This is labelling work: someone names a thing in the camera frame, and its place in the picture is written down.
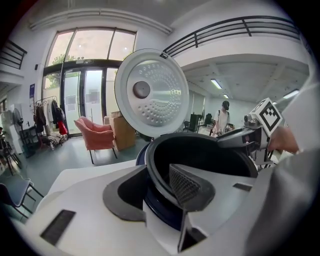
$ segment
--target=human hand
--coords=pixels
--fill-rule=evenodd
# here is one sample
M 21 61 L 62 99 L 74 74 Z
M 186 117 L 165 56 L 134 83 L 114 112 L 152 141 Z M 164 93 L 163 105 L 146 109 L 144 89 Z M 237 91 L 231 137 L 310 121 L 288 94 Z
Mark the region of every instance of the human hand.
M 268 150 L 285 150 L 296 153 L 299 148 L 289 127 L 278 126 L 272 133 Z

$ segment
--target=black railing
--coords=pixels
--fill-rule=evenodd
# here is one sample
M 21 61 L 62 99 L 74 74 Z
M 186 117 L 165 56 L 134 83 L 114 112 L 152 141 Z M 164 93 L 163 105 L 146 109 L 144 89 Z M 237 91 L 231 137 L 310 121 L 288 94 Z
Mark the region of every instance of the black railing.
M 24 49 L 8 40 L 1 49 L 0 63 L 20 70 L 25 54 Z
M 273 34 L 277 37 L 289 37 L 299 40 L 299 30 L 295 24 L 285 18 L 274 16 L 244 16 L 230 18 L 200 28 L 163 50 L 171 57 L 184 52 L 192 47 L 198 48 L 207 42 L 224 38 L 238 36 L 261 36 Z

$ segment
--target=hanging clothes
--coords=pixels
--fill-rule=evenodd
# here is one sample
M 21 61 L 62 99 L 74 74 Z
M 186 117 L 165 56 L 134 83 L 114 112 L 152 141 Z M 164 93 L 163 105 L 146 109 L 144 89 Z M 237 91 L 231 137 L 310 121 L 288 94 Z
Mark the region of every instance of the hanging clothes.
M 58 121 L 64 122 L 66 120 L 66 115 L 65 115 L 64 111 L 60 107 L 58 107 L 58 110 L 59 110 L 59 114 L 60 114 Z
M 46 119 L 47 119 L 47 123 L 48 123 L 48 131 L 49 133 L 47 133 L 48 135 L 50 135 L 53 130 L 54 130 L 54 127 L 53 127 L 53 121 L 54 121 L 54 118 L 52 116 L 52 99 L 49 99 L 47 105 L 46 105 Z
M 43 105 L 37 105 L 35 107 L 33 121 L 35 123 L 35 131 L 38 134 L 42 133 L 44 131 L 44 126 L 47 124 Z
M 65 135 L 68 133 L 68 130 L 62 121 L 58 121 L 58 126 L 59 126 L 59 133 L 61 135 Z
M 45 133 L 46 133 L 47 135 L 50 135 L 49 125 L 45 125 L 45 126 L 44 126 L 44 129 L 45 129 Z
M 60 112 L 58 109 L 58 104 L 54 99 L 52 100 L 52 103 L 51 103 L 51 113 L 52 113 L 53 123 L 55 125 L 58 125 L 58 115 Z

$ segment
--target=ceiling light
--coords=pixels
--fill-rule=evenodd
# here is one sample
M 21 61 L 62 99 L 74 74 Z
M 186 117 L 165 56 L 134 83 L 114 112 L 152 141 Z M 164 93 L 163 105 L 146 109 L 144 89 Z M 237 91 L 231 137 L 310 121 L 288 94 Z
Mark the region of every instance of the ceiling light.
M 284 99 L 289 99 L 289 98 L 295 96 L 295 95 L 298 94 L 298 93 L 299 93 L 299 90 L 298 90 L 298 89 L 295 89 L 295 90 L 293 90 L 292 92 L 289 92 L 288 94 L 284 95 L 283 98 L 284 98 Z
M 218 84 L 216 79 L 211 79 L 211 82 L 215 85 L 215 87 L 217 87 L 218 89 L 222 89 L 222 87 L 220 86 L 220 84 Z

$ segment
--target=inner pot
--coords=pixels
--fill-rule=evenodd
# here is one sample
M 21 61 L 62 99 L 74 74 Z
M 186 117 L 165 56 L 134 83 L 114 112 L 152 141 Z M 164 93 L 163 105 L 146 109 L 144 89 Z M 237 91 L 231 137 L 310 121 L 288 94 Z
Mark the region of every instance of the inner pot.
M 258 175 L 243 152 L 220 148 L 217 138 L 196 133 L 171 133 L 155 139 L 147 148 L 145 163 L 155 187 L 177 205 L 170 187 L 169 165 L 181 164 L 219 174 L 252 177 Z

